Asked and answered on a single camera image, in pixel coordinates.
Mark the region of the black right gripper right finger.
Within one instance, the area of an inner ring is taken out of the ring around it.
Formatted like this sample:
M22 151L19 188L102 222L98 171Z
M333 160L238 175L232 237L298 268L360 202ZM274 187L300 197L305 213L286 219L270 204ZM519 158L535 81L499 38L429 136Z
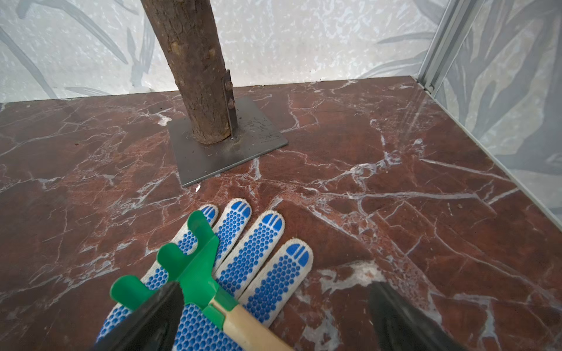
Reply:
M370 320L381 350L464 350L386 282L369 286Z

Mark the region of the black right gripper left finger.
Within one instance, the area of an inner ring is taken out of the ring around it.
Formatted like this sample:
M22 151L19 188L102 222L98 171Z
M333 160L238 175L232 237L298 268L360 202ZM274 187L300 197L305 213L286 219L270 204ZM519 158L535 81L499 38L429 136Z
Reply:
M184 308L180 283L168 282L92 350L171 350Z

